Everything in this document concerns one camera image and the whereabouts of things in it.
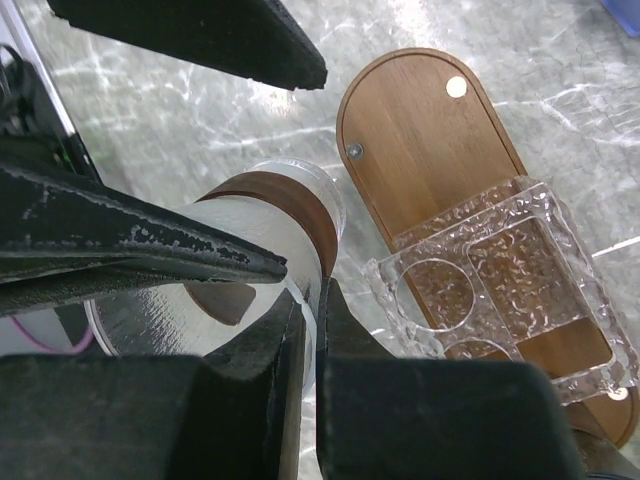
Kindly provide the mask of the clear textured plastic holder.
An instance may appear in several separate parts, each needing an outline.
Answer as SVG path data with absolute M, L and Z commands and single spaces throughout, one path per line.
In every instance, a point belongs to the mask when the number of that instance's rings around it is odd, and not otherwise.
M 564 203 L 518 177 L 397 236 L 364 274 L 406 356 L 540 359 L 563 404 L 639 383 L 620 324 Z

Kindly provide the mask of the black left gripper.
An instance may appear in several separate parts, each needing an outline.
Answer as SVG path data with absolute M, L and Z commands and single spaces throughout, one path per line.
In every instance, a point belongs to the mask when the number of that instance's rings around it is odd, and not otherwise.
M 65 131 L 35 66 L 8 44 L 1 153 L 58 168 L 1 167 L 4 315 L 172 283 L 277 283 L 287 273 L 262 247 L 99 185 L 79 134 Z

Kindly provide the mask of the dark glass cup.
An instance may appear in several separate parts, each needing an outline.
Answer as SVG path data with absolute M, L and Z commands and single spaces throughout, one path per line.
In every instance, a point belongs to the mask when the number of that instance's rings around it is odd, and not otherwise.
M 573 415 L 570 423 L 588 479 L 639 478 L 639 468 L 620 453 L 591 416 Z

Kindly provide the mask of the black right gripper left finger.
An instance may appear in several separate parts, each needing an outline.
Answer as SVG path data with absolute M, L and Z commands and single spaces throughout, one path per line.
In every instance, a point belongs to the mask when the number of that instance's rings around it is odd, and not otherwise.
M 294 479 L 305 343 L 283 292 L 203 357 L 4 357 L 1 475 Z

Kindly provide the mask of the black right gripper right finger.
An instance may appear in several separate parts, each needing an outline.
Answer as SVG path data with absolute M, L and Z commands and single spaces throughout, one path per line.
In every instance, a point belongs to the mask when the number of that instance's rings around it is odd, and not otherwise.
M 317 458 L 326 479 L 581 479 L 549 378 L 496 360 L 398 358 L 322 283 Z

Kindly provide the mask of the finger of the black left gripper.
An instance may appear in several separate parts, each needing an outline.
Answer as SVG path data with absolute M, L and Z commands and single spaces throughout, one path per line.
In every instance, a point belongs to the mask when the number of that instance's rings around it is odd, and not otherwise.
M 287 90 L 325 86 L 325 60 L 279 1 L 56 0 L 71 26 Z

